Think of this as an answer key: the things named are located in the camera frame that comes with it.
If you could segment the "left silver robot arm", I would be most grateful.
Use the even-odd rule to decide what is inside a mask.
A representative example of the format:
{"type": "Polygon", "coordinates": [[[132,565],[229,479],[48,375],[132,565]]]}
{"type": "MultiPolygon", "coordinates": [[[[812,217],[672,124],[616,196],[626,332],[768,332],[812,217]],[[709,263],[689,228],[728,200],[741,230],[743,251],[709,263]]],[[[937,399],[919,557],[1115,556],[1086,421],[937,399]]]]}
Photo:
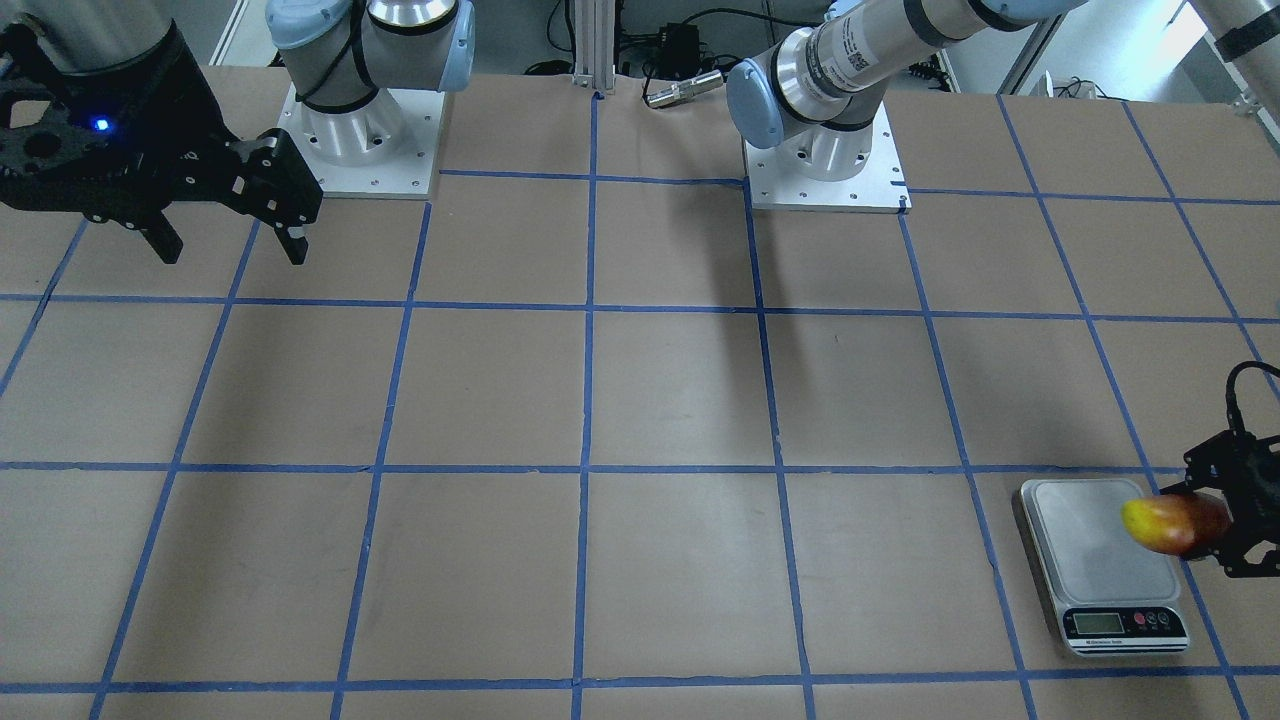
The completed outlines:
{"type": "MultiPolygon", "coordinates": [[[[737,63],[728,108],[742,140],[777,149],[812,129],[858,132],[882,104],[882,82],[983,29],[1014,32],[1068,14],[1073,1],[837,1],[818,26],[800,26],[760,56],[737,63]]],[[[1126,501],[1132,541],[1184,560],[1211,557],[1230,578],[1277,575],[1277,438],[1245,425],[1236,384],[1225,380],[1226,429],[1187,451],[1181,482],[1126,501]]]]}

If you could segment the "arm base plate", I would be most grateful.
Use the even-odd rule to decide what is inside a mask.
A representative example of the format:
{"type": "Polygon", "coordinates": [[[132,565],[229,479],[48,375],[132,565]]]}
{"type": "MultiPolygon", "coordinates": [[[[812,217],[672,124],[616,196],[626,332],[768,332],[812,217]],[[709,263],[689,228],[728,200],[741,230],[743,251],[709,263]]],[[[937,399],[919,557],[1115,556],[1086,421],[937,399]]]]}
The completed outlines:
{"type": "Polygon", "coordinates": [[[429,200],[451,95],[383,88],[353,111],[321,113],[289,87],[279,127],[326,199],[429,200]]]}
{"type": "Polygon", "coordinates": [[[818,126],[774,149],[742,145],[753,206],[772,211],[901,214],[911,209],[887,109],[870,126],[818,126]]]}

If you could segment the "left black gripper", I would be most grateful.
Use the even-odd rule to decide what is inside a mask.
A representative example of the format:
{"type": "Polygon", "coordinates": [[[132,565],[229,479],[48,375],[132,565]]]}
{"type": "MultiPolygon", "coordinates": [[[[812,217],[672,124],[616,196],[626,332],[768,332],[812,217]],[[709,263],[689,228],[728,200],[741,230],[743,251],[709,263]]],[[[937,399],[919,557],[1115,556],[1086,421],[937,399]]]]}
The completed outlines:
{"type": "Polygon", "coordinates": [[[1277,577],[1276,447],[1276,436],[1261,439],[1248,430],[1224,430],[1184,454],[1184,479],[1158,493],[1222,497],[1231,516],[1226,534],[1190,548],[1184,553],[1185,562],[1212,559],[1230,578],[1277,577]]]}

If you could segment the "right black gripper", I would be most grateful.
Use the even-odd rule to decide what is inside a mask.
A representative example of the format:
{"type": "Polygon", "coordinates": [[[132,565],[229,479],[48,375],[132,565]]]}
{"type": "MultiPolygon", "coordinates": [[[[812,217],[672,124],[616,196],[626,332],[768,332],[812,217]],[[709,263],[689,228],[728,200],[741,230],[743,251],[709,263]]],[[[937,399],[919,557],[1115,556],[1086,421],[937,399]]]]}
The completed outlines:
{"type": "Polygon", "coordinates": [[[31,24],[3,29],[3,202],[77,211],[138,232],[175,265],[184,243],[173,202],[216,202],[270,225],[293,266],[323,188],[289,133],[238,137],[177,26],[113,69],[55,67],[31,24]]]}

